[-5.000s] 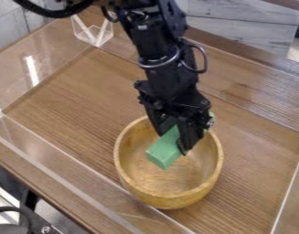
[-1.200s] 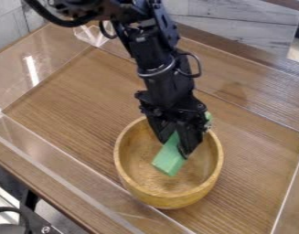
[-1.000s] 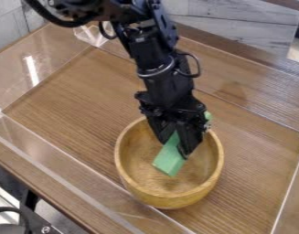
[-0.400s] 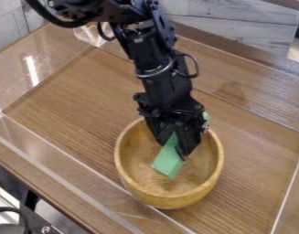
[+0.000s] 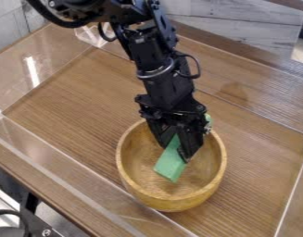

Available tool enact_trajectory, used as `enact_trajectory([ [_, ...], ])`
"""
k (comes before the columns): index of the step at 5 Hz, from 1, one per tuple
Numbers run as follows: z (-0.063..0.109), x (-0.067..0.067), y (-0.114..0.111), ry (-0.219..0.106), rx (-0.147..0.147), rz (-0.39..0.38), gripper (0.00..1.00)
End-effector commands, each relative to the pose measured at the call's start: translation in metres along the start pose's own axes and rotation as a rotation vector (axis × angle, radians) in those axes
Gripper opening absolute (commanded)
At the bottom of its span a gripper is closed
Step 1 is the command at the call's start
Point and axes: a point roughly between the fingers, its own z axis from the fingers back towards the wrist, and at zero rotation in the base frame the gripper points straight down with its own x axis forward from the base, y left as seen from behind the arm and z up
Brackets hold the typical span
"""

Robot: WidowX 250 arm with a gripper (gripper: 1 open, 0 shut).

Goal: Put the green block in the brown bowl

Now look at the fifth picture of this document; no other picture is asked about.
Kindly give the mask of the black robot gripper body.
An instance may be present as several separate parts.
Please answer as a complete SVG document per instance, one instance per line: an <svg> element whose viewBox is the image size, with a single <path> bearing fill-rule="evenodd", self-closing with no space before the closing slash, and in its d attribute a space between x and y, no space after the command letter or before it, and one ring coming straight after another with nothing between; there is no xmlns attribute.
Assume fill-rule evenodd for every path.
<svg viewBox="0 0 303 237"><path fill-rule="evenodd" d="M177 125L204 122L206 106L194 99L194 79L188 58L181 52L158 56L136 56L137 77L144 82L146 94L137 96L141 114L146 121L152 118L173 116Z"/></svg>

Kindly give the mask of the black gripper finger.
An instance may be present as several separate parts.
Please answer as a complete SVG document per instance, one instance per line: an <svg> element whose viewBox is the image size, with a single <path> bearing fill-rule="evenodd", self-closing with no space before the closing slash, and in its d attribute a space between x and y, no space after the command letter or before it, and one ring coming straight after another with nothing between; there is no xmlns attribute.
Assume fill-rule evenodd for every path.
<svg viewBox="0 0 303 237"><path fill-rule="evenodd" d="M189 163L194 154L205 143L209 122L196 121L192 124L177 125L177 135L180 139L178 153L185 163Z"/></svg>
<svg viewBox="0 0 303 237"><path fill-rule="evenodd" d="M162 148L166 148L177 134L177 121L173 116L150 118L149 128Z"/></svg>

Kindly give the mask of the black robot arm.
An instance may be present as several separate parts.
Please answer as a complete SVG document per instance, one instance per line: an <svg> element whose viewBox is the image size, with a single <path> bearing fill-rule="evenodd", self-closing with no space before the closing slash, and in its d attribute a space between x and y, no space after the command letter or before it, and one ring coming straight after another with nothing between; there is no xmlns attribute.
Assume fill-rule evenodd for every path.
<svg viewBox="0 0 303 237"><path fill-rule="evenodd" d="M177 50L177 28L161 0L27 0L41 15L63 28L109 23L117 41L137 66L145 94L136 97L141 115L161 146L180 139L177 153L190 162L209 131L208 109L194 99L194 58Z"/></svg>

